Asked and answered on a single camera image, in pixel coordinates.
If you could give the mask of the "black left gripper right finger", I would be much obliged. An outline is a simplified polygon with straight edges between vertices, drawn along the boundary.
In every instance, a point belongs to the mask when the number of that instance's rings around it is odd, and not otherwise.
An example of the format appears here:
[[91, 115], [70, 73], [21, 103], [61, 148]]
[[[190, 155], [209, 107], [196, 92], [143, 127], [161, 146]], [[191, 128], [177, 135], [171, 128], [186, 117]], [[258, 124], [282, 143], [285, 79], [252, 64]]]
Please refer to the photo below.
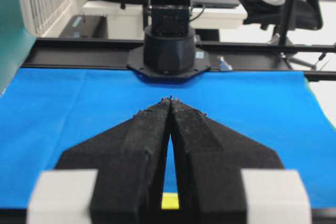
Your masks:
[[278, 154], [201, 111], [171, 102], [180, 211], [187, 223], [246, 223], [242, 168], [283, 169]]

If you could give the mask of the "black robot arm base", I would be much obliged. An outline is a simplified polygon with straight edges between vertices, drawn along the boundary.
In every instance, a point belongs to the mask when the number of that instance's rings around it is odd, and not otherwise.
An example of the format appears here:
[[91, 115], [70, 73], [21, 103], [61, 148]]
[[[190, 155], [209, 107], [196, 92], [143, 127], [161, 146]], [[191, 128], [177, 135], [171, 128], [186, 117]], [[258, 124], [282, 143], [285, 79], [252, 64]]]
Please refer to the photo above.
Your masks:
[[127, 66], [153, 80], [185, 81], [210, 69], [190, 26], [192, 0], [149, 0], [151, 24], [143, 46], [129, 52]]

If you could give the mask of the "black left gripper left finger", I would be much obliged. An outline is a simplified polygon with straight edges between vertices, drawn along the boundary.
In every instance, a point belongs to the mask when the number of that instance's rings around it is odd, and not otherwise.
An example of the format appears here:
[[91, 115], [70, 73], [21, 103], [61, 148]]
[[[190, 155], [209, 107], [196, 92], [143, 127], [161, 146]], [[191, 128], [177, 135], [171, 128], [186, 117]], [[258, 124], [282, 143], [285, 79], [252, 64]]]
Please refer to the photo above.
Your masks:
[[65, 150], [56, 169], [97, 169], [93, 223], [154, 223], [161, 210], [169, 99]]

